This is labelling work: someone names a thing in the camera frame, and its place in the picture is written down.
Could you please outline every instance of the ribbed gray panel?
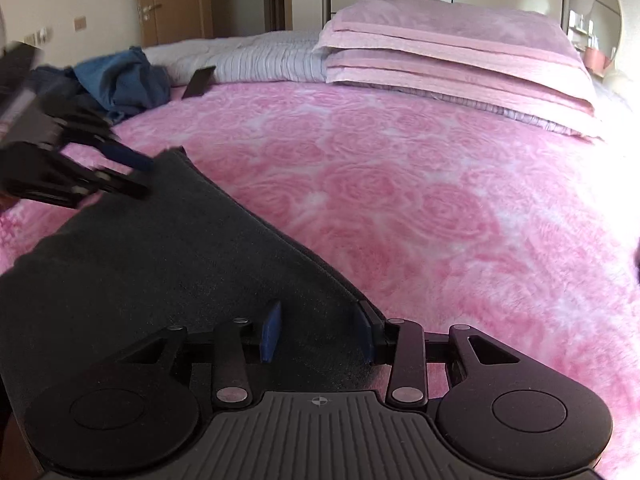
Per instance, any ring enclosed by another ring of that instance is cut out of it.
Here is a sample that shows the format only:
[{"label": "ribbed gray panel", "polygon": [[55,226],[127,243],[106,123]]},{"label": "ribbed gray panel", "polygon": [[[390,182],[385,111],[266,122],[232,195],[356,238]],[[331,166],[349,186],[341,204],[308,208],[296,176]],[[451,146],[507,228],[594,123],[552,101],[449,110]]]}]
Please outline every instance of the ribbed gray panel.
[{"label": "ribbed gray panel", "polygon": [[[62,480],[47,474],[46,480]],[[453,456],[415,413],[373,392],[267,393],[216,416],[175,462],[138,480],[490,480]],[[595,480],[584,472],[574,480]]]}]

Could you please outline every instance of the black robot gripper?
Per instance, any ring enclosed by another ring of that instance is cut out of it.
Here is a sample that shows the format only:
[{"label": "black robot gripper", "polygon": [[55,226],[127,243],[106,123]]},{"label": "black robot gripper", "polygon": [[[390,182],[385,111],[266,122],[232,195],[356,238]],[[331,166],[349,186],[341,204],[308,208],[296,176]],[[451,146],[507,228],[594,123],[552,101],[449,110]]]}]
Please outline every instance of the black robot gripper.
[{"label": "black robot gripper", "polygon": [[[69,478],[594,480],[612,431],[591,390],[458,324],[425,333],[366,301],[354,329],[366,362],[391,365],[374,391],[265,392],[282,306],[212,332],[167,327],[40,394],[25,427],[47,480]],[[449,391],[429,399],[427,363]],[[206,389],[192,365],[210,364]]]}]

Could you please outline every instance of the pink floral blanket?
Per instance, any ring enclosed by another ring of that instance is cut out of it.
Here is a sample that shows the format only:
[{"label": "pink floral blanket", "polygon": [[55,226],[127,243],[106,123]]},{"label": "pink floral blanket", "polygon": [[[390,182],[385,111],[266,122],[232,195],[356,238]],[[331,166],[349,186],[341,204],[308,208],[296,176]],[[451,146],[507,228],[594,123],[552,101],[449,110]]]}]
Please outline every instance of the pink floral blanket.
[{"label": "pink floral blanket", "polygon": [[[592,388],[615,424],[600,473],[640,477],[628,151],[418,96],[294,83],[215,86],[117,132],[149,154],[183,145],[388,316],[472,324]],[[22,201],[2,216],[0,271],[73,214]]]}]

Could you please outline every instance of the circular logo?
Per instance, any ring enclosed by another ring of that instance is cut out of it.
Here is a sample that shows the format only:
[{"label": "circular logo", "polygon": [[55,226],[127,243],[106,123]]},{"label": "circular logo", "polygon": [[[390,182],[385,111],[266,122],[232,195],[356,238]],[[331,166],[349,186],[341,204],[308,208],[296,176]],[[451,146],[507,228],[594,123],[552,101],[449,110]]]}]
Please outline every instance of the circular logo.
[{"label": "circular logo", "polygon": [[311,399],[311,402],[314,403],[316,406],[324,406],[326,403],[331,401],[326,397],[314,397],[313,399]]}]

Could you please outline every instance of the door handle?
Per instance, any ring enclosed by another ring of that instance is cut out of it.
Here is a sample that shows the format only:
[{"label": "door handle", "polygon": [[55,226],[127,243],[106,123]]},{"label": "door handle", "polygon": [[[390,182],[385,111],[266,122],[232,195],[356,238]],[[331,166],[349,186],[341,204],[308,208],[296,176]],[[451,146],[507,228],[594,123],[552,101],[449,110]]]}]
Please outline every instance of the door handle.
[{"label": "door handle", "polygon": [[162,4],[148,5],[148,6],[142,7],[142,13],[146,14],[148,12],[151,12],[152,10],[159,9],[160,7],[162,7]]}]

